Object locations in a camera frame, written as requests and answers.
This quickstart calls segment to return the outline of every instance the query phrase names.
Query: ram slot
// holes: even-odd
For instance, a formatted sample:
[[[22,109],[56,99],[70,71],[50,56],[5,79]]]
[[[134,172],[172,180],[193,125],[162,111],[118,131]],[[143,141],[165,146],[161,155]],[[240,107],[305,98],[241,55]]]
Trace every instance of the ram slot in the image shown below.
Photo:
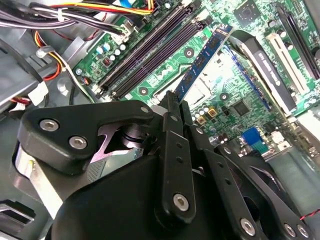
[[[302,36],[299,27],[291,13],[287,13],[282,4],[278,3],[277,10],[280,20],[289,34],[293,45],[298,51],[302,62],[304,63],[310,76],[316,80],[320,79],[320,70],[315,58],[312,56],[304,37]]]
[[[180,4],[156,26],[140,44],[135,48],[126,59],[118,66],[112,69],[110,74],[103,77],[103,81],[99,87],[108,90],[117,80],[121,79],[129,70],[134,69],[140,63],[141,59],[154,49],[154,47],[165,39],[172,31],[174,31],[194,10],[199,7],[200,1],[195,1],[191,5],[185,7]]]
[[[159,50],[147,58],[139,68],[134,71],[113,92],[116,100],[123,98],[138,84],[148,77],[157,67],[164,63],[180,47],[188,42],[196,33],[203,30],[204,23],[187,23],[174,36],[172,36]]]
[[[282,63],[283,69],[292,80],[296,90],[298,90],[302,95],[308,93],[310,90],[307,86],[307,81],[301,71],[297,68],[280,35],[277,33],[271,33],[266,38],[271,43],[272,48]]]

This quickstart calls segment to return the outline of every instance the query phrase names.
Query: black mechanical arm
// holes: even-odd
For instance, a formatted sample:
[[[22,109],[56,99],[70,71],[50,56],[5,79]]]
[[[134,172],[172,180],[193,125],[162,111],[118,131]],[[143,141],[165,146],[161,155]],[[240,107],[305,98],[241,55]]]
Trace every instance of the black mechanical arm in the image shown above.
[[[214,148],[187,102],[44,108],[23,117],[13,158],[54,223],[48,240],[305,240],[310,229],[227,145]],[[89,184],[90,163],[143,156]]]

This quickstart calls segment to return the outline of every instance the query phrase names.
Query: black plastic bracket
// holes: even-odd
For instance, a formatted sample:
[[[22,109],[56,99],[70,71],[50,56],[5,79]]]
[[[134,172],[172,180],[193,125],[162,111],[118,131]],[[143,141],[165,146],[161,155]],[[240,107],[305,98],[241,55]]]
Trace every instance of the black plastic bracket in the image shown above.
[[[102,126],[116,124],[118,129],[126,124],[147,124],[153,115],[146,104],[137,100],[37,109],[23,116],[18,141],[27,154],[59,172],[80,174],[97,151]],[[40,122],[46,119],[54,120],[58,129],[43,130]],[[73,136],[84,138],[86,147],[72,147],[69,140]]]
[[[183,122],[175,94],[163,100],[168,109],[159,136],[159,198],[155,213],[166,228],[179,229],[196,216],[196,200],[189,141],[183,137]]]

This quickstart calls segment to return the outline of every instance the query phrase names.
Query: bolt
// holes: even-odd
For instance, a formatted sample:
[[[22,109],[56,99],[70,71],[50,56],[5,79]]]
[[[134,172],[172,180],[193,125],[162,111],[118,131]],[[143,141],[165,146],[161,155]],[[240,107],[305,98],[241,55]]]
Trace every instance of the bolt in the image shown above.
[[[173,196],[174,205],[182,212],[185,212],[189,209],[189,202],[185,196],[177,193]]]
[[[309,234],[308,232],[304,229],[303,226],[301,225],[297,225],[299,232],[305,237],[305,238],[309,238]]]
[[[178,118],[176,118],[175,116],[171,116],[171,119],[175,122],[178,122]]]
[[[73,136],[69,140],[69,144],[74,149],[82,150],[87,147],[87,141],[81,136]]]
[[[297,236],[296,232],[293,230],[293,228],[289,224],[284,224],[284,228],[291,237],[295,238]]]
[[[225,151],[227,154],[231,154],[230,149],[229,149],[229,148],[227,148],[226,146],[225,146],[223,149],[224,149],[224,151]]]
[[[200,134],[204,134],[204,131],[203,131],[201,128],[199,128],[199,127],[196,128],[196,131],[197,131],[198,133],[200,133]]]
[[[142,106],[140,108],[143,112],[145,112],[146,114],[149,113],[149,110],[147,108],[145,108],[144,106]]]
[[[42,130],[48,131],[48,132],[54,132],[58,130],[59,124],[51,119],[44,119],[40,122],[40,128]]]
[[[254,235],[256,235],[256,230],[254,228],[254,226],[252,225],[252,223],[246,219],[246,218],[241,218],[240,219],[240,223],[241,223],[241,227],[243,228],[243,230],[250,235],[251,237],[253,237]]]
[[[77,68],[75,70],[75,74],[78,75],[78,76],[81,76],[82,75],[82,70],[80,68]]]

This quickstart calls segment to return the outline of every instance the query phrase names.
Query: chip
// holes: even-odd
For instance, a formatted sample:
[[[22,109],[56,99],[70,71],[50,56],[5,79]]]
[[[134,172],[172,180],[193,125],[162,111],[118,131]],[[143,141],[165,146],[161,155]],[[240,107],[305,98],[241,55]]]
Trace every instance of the chip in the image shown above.
[[[261,16],[254,0],[247,0],[233,12],[241,27],[245,28]]]
[[[250,109],[247,107],[243,100],[235,103],[233,105],[233,108],[239,114],[240,117],[250,112]]]
[[[206,120],[204,119],[203,116],[199,117],[197,120],[196,120],[200,125],[203,125],[206,123]]]

